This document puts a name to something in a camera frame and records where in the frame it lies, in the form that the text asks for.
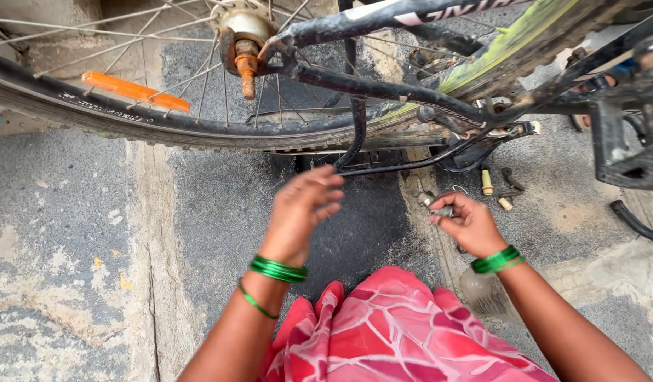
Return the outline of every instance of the bicycle wheel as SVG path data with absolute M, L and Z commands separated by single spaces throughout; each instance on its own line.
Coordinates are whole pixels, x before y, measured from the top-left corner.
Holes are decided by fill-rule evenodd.
M 262 4 L 253 0 L 224 0 L 222 4 L 227 4 L 230 8 L 230 4 L 240 1 L 244 6 L 248 4 L 251 8 L 266 10 L 264 14 L 272 14 L 270 21 L 276 24 L 277 21 L 299 22 L 302 18 L 313 17 L 313 12 L 323 16 L 320 13 L 336 11 L 334 6 L 311 10 L 307 6 L 309 0 L 301 4 L 298 9 L 300 12 L 294 12 L 293 9 L 297 7 L 292 9 L 272 2 Z M 0 107 L 45 117 L 107 137 L 140 139 L 150 144 L 163 143 L 183 148 L 271 152 L 298 152 L 339 145 L 343 150 L 347 148 L 347 143 L 353 136 L 351 114 L 343 108 L 322 108 L 325 100 L 333 95 L 330 91 L 309 86 L 303 89 L 303 84 L 300 84 L 291 87 L 292 94 L 287 94 L 281 91 L 287 87 L 286 84 L 272 75 L 256 79 L 256 86 L 261 89 L 260 97 L 255 102 L 245 103 L 239 94 L 239 79 L 224 74 L 222 70 L 214 71 L 219 58 L 212 54 L 212 46 L 215 46 L 217 35 L 214 33 L 215 25 L 206 21 L 212 17 L 207 17 L 211 13 L 210 8 L 215 10 L 215 6 L 220 6 L 220 1 L 165 3 L 151 9 L 142 5 L 139 10 L 124 10 L 126 5 L 103 3 L 105 8 L 102 12 L 111 16 L 104 21 L 89 22 L 80 27 L 62 27 L 53 29 L 52 32 L 50 28 L 55 25 L 46 25 L 43 27 L 46 32 L 37 31 L 16 38 L 13 37 L 17 30 L 9 30 L 9 27 L 42 28 L 42 25 L 0 18 L 0 27 L 6 34 L 8 31 L 10 33 L 11 38 L 6 41 L 26 44 L 28 49 L 19 63 L 0 58 Z M 407 69 L 409 57 L 415 54 L 411 51 L 412 48 L 418 48 L 420 44 L 424 45 L 424 51 L 429 51 L 430 48 L 425 41 L 419 43 L 403 30 L 385 31 L 357 39 L 358 56 L 368 55 L 368 63 L 389 60 L 389 64 L 397 65 L 400 72 L 376 71 L 375 67 L 360 62 L 356 63 L 354 72 L 384 82 L 402 80 L 418 86 L 437 86 L 438 90 L 462 100 L 492 95 L 507 97 L 511 84 L 516 83 L 519 76 L 531 73 L 538 65 L 549 63 L 563 48 L 574 46 L 586 33 L 610 22 L 612 16 L 626 3 L 628 1 L 621 0 L 537 1 L 505 30 L 502 27 L 486 26 L 486 35 L 498 33 L 495 30 L 505 33 L 498 34 L 490 44 L 475 52 L 470 60 L 460 58 L 461 55 L 455 52 L 436 51 L 447 59 L 459 57 L 454 61 L 459 63 L 446 70 L 448 73 L 441 72 L 443 80 L 439 85 L 437 79 L 432 79 L 436 73 L 431 73 L 435 72 L 431 66 L 419 69 L 409 65 Z M 168 17 L 159 18 L 167 12 Z M 483 22 L 472 17 L 472 20 L 463 18 L 452 22 L 475 25 L 478 29 L 485 28 Z M 125 20 L 138 21 L 128 24 L 120 22 Z M 92 29 L 98 25 L 103 25 L 105 29 Z M 175 32 L 177 35 L 164 37 L 166 32 Z M 345 62 L 339 49 L 340 44 L 322 44 L 304 49 L 304 54 L 301 55 L 305 60 L 314 61 L 315 65 L 342 68 Z M 50 60 L 51 51 L 55 52 L 53 60 Z M 185 59 L 187 57 L 198 58 L 201 63 L 199 68 L 193 64 L 194 60 Z M 92 88 L 80 81 L 82 71 L 90 69 L 113 75 L 122 60 L 130 63 L 140 58 L 143 61 L 144 78 L 135 74 L 125 77 L 125 80 L 145 85 L 161 82 L 159 94 L 172 92 L 173 95 L 189 100 L 195 110 L 183 114 L 153 105 L 146 107 L 142 103 L 117 97 L 114 93 Z M 415 64 L 424 63 L 416 60 Z M 148 68 L 155 69 L 159 74 L 150 76 Z M 419 79 L 424 75 L 430 78 Z M 220 94 L 219 83 L 224 84 L 223 94 Z M 296 89 L 303 89 L 303 93 L 300 94 Z M 263 104 L 263 92 L 271 95 L 265 96 L 264 102 L 269 105 Z M 209 109 L 207 115 L 207 109 L 203 106 L 205 102 L 216 98 L 224 101 L 224 121 L 215 120 L 215 117 L 222 118 L 221 108 L 213 111 Z M 314 107 L 307 111 L 303 102 L 305 99 L 314 102 Z M 395 129 L 400 124 L 408 125 L 416 121 L 416 104 L 376 103 L 376 100 L 371 103 L 367 107 L 367 134 L 370 137 Z M 279 114 L 261 115 L 261 123 L 256 124 L 261 109 L 283 109 L 283 113 L 280 111 Z

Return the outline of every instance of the plastic bottle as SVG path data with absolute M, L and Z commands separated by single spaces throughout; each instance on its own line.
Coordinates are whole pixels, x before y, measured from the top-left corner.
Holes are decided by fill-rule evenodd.
M 461 291 L 475 314 L 525 325 L 496 274 L 476 274 L 468 268 L 461 274 Z

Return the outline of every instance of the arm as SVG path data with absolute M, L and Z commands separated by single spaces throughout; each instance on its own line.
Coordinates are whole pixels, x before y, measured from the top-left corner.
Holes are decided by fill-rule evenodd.
M 301 267 L 309 238 L 317 224 L 339 211 L 335 203 L 343 185 L 331 166 L 318 167 L 291 179 L 275 195 L 270 224 L 258 254 L 282 264 Z M 288 283 L 248 271 L 241 284 L 271 315 L 280 312 Z M 276 320 L 251 305 L 236 288 L 220 319 L 178 378 L 193 381 L 253 381 L 272 341 Z
M 489 208 L 466 195 L 442 196 L 430 207 L 454 205 L 457 218 L 430 221 L 458 241 L 461 247 L 485 258 L 508 247 Z M 517 312 L 562 381 L 652 381 L 603 332 L 577 312 L 526 262 L 497 275 Z

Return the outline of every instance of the bicycle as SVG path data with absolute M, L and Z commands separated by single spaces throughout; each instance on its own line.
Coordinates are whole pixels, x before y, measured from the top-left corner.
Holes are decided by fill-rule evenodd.
M 210 6 L 210 16 L 201 18 L 183 8 L 197 1 Z M 527 4 L 531 0 L 384 0 L 365 1 L 366 5 L 356 8 L 352 7 L 351 0 L 339 0 L 339 13 L 317 18 L 305 16 L 309 12 L 309 2 L 306 0 L 295 11 L 287 12 L 272 1 L 267 4 L 254 0 L 188 0 L 178 4 L 165 1 L 160 7 L 135 13 L 152 15 L 138 33 L 114 32 L 139 41 L 169 39 L 159 36 L 184 26 L 210 23 L 215 33 L 213 39 L 199 39 L 213 43 L 210 55 L 193 78 L 178 85 L 189 86 L 203 75 L 208 79 L 209 73 L 222 65 L 228 74 L 242 77 L 245 98 L 254 99 L 258 78 L 263 84 L 260 99 L 266 85 L 279 94 L 279 122 L 271 122 L 271 118 L 261 118 L 259 122 L 260 103 L 255 116 L 246 122 L 230 122 L 228 118 L 224 122 L 211 121 L 199 115 L 196 118 L 182 115 L 172 109 L 145 108 L 140 105 L 154 103 L 154 94 L 166 94 L 170 88 L 155 91 L 144 99 L 125 102 L 102 95 L 94 88 L 83 89 L 46 76 L 57 68 L 36 72 L 1 57 L 0 106 L 49 117 L 64 125 L 79 126 L 109 137 L 141 139 L 150 144 L 179 145 L 186 149 L 289 154 L 344 152 L 334 163 L 338 168 L 363 148 L 447 146 L 441 153 L 423 161 L 350 170 L 343 172 L 344 176 L 414 169 L 435 163 L 448 170 L 470 170 L 500 144 L 536 133 L 532 123 L 517 122 L 524 114 L 591 114 L 597 178 L 615 186 L 653 190 L 653 15 L 532 91 L 525 91 L 517 81 L 537 66 L 550 62 L 563 48 L 574 46 L 589 31 L 602 27 L 630 5 L 630 1 L 540 0 L 531 4 L 509 28 L 495 27 L 501 34 L 488 45 L 435 21 L 465 18 L 471 13 Z M 156 17 L 154 15 L 176 8 L 194 16 L 195 20 L 155 33 L 143 33 Z M 277 15 L 288 16 L 288 20 L 279 25 Z M 132 16 L 134 14 L 128 14 L 125 18 Z M 110 21 L 122 20 L 121 17 Z M 291 23 L 297 18 L 305 20 Z M 58 29 L 34 36 L 70 29 L 85 33 L 107 32 L 89 27 L 110 21 L 75 27 L 38 23 L 39 27 Z M 0 18 L 1 24 L 18 22 L 22 23 Z M 426 77 L 420 80 L 425 80 L 426 86 L 422 82 L 410 85 L 370 80 L 357 72 L 357 45 L 366 45 L 365 40 L 386 41 L 370 34 L 390 29 L 404 29 L 428 41 L 418 46 L 401 44 L 415 49 L 409 54 L 416 64 L 411 66 L 417 79 Z M 28 37 L 9 38 L 0 44 L 15 44 Z M 131 41 L 107 52 L 117 47 L 130 47 L 135 43 Z M 338 41 L 343 42 L 345 50 L 343 73 L 312 63 L 301 51 Z M 216 49 L 221 62 L 212 66 Z M 640 64 L 640 72 L 633 82 L 596 92 L 569 91 L 630 57 Z M 455 58 L 454 65 L 448 65 L 447 58 Z M 290 103 L 267 81 L 270 75 L 277 75 L 277 85 L 279 75 L 304 83 L 311 96 L 320 102 L 318 108 L 310 112 L 320 117 L 305 120 L 301 110 L 293 107 L 293 112 L 285 110 L 282 115 L 282 102 Z M 227 81 L 227 75 L 223 74 L 222 78 Z M 333 91 L 331 98 L 322 103 L 312 86 Z M 203 102 L 205 91 L 206 83 L 200 102 Z M 344 94 L 349 95 L 349 108 L 335 108 Z M 506 97 L 509 102 L 494 105 L 494 97 Z M 367 99 L 385 102 L 366 105 Z M 484 106 L 472 104 L 477 100 Z M 646 123 L 641 125 L 645 146 L 636 155 L 630 156 L 624 144 L 622 109 L 645 110 Z M 289 114 L 296 120 L 284 122 L 283 118 Z M 411 129 L 412 133 L 396 129 L 411 124 L 427 127 Z

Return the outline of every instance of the concrete floor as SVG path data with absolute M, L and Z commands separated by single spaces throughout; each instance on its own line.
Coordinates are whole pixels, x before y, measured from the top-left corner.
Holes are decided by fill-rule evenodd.
M 490 159 L 527 188 L 510 212 L 481 195 L 477 173 L 348 179 L 342 212 L 314 234 L 311 276 L 292 286 L 284 309 L 299 295 L 316 299 L 333 279 L 352 289 L 382 265 L 460 295 L 472 259 L 413 202 L 419 185 L 458 185 L 489 204 L 504 237 L 653 377 L 653 243 L 607 207 L 621 198 L 653 227 L 653 196 L 595 181 L 590 135 L 567 117 L 536 119 L 543 134 Z M 285 156 L 182 151 L 76 129 L 0 137 L 0 381 L 174 380 L 260 245 L 274 191 L 293 175 Z M 506 189 L 498 171 L 493 180 Z M 550 371 L 525 328 L 485 323 Z

